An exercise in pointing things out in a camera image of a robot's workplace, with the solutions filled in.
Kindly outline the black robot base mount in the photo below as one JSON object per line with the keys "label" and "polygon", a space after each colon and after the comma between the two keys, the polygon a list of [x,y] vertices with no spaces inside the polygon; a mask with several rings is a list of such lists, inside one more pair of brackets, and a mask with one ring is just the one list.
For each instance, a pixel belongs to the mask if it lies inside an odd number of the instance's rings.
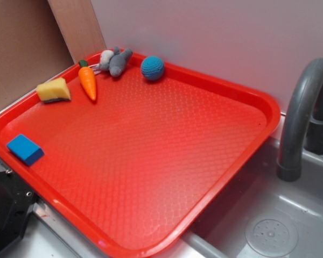
{"label": "black robot base mount", "polygon": [[23,238],[36,202],[32,188],[15,172],[0,172],[0,255]]}

